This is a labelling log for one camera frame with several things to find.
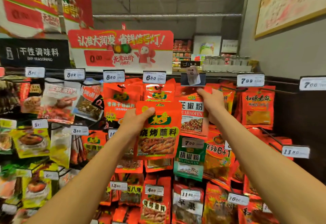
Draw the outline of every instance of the white price tag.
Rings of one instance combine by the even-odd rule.
[[[117,129],[109,129],[108,138],[110,139],[117,131],[118,131]]]
[[[232,150],[229,143],[227,141],[225,141],[225,144],[224,144],[224,149],[225,150]]]
[[[166,72],[144,71],[143,83],[165,84]]]
[[[182,189],[180,199],[200,201],[201,192],[199,190],[185,190],[185,189]]]
[[[145,194],[163,196],[164,187],[157,185],[145,185]]]
[[[43,67],[26,67],[25,76],[30,78],[44,78],[45,68]]]
[[[302,77],[299,85],[300,91],[325,91],[326,76],[324,77]]]
[[[70,130],[72,135],[89,135],[87,126],[71,125]]]
[[[59,172],[57,171],[43,171],[43,177],[51,180],[59,180]]]
[[[188,77],[188,83],[190,86],[198,85],[201,82],[201,77],[198,73],[198,69],[196,66],[191,66],[186,68],[186,73]]]
[[[0,118],[0,127],[7,128],[7,129],[16,129],[17,120]]]
[[[103,81],[106,83],[125,82],[125,73],[119,70],[103,71]]]
[[[47,129],[49,127],[49,123],[47,119],[37,119],[32,120],[33,129]]]
[[[32,170],[30,169],[16,169],[16,177],[32,177]]]
[[[184,137],[182,138],[182,147],[185,148],[203,148],[205,141],[197,138]]]
[[[1,210],[7,214],[14,215],[17,212],[17,206],[12,204],[2,204]]]
[[[310,148],[306,146],[283,146],[282,154],[287,157],[309,159]]]
[[[247,206],[249,204],[249,197],[234,194],[234,193],[229,193],[228,202]]]
[[[271,214],[271,210],[267,207],[267,205],[265,203],[263,204],[263,212]]]
[[[84,80],[84,69],[65,69],[65,80]]]
[[[263,87],[265,75],[262,73],[238,74],[237,87]]]
[[[127,182],[110,181],[110,188],[111,188],[111,190],[127,191],[128,190],[128,183]]]

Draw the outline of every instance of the red and white sign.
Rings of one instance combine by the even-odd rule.
[[[77,68],[90,72],[124,69],[126,73],[172,73],[173,33],[148,30],[70,30]]]
[[[66,32],[94,27],[91,0],[62,0]]]
[[[0,27],[7,36],[34,37],[61,31],[56,0],[0,0]]]

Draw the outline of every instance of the white sign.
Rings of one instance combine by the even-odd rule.
[[[84,69],[65,69],[65,80],[84,80]]]
[[[17,212],[17,206],[13,204],[4,203],[1,206],[1,210],[7,214],[14,215]]]
[[[222,41],[221,53],[237,53],[238,40],[224,39]]]
[[[103,81],[106,83],[125,82],[124,71],[103,71]]]
[[[110,181],[110,188],[111,188],[111,190],[127,191],[128,190],[128,183],[127,182]]]
[[[70,130],[72,135],[89,135],[87,126],[71,125]]]
[[[229,193],[228,202],[247,206],[249,204],[249,197],[234,194],[234,193]]]
[[[193,200],[200,201],[201,200],[201,192],[199,190],[181,190],[180,199],[183,200]]]
[[[166,72],[144,71],[143,83],[165,84]]]
[[[186,73],[190,86],[198,85],[201,82],[201,77],[196,66],[190,66],[189,68],[186,68]]]
[[[26,67],[25,76],[30,78],[44,78],[45,68],[43,67]]]
[[[263,212],[271,214],[271,210],[267,207],[267,205],[265,203],[263,204]]]
[[[300,91],[325,91],[326,90],[326,76],[301,78],[299,90]]]
[[[203,148],[205,141],[197,138],[184,137],[182,138],[182,147],[185,148]]]
[[[33,129],[47,129],[49,127],[49,123],[47,119],[37,119],[32,120]]]
[[[307,146],[283,146],[282,154],[287,157],[309,159],[310,148]]]
[[[163,196],[164,187],[157,185],[145,185],[145,194]]]
[[[57,171],[43,171],[43,177],[51,180],[59,180],[59,172]]]
[[[232,150],[229,143],[227,141],[225,141],[225,144],[224,144],[224,149],[225,150]]]
[[[263,87],[265,75],[262,73],[238,74],[237,87]]]
[[[0,118],[0,127],[7,128],[7,129],[16,129],[17,120]]]
[[[108,138],[110,139],[117,131],[118,131],[117,129],[109,129]]]

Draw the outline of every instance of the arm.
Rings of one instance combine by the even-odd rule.
[[[103,197],[119,159],[133,145],[144,122],[154,114],[127,111],[115,135],[64,188],[52,197],[27,224],[89,224]]]
[[[283,224],[325,223],[326,187],[242,126],[224,108],[222,92],[203,96],[209,118],[228,141],[259,195]]]

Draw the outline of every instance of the sichuan pepper powder packet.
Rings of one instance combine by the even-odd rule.
[[[184,200],[181,198],[181,190],[196,190],[200,194],[200,200]],[[204,206],[204,190],[197,187],[173,184],[172,224],[201,224]]]
[[[169,215],[168,206],[171,204],[171,177],[160,177],[147,174],[145,185],[163,187],[163,196],[149,194],[143,191],[141,198],[140,224],[166,224]]]
[[[204,90],[212,93],[211,87]],[[208,112],[205,109],[203,98],[193,87],[181,87],[180,97],[177,98],[182,105],[181,132],[190,137],[207,139]]]
[[[139,101],[136,114],[154,107],[134,146],[135,159],[157,160],[174,158],[177,153],[181,126],[181,104],[178,102]]]
[[[206,145],[203,178],[230,191],[232,167],[235,162],[234,153],[231,150],[225,150],[224,140],[214,128],[209,130]]]
[[[272,213],[263,212],[264,202],[255,195],[249,197],[247,206],[238,205],[239,224],[279,224]]]
[[[275,90],[275,86],[264,86]],[[275,92],[261,88],[249,88],[242,93],[242,125],[246,128],[273,129]]]
[[[197,144],[200,144],[200,141],[202,141],[202,146],[191,147],[189,144],[196,143],[196,140],[199,141]],[[181,135],[179,137],[177,155],[174,159],[174,175],[202,181],[205,154],[206,143],[202,139]]]
[[[236,224],[238,206],[228,202],[229,192],[207,183],[202,224]]]

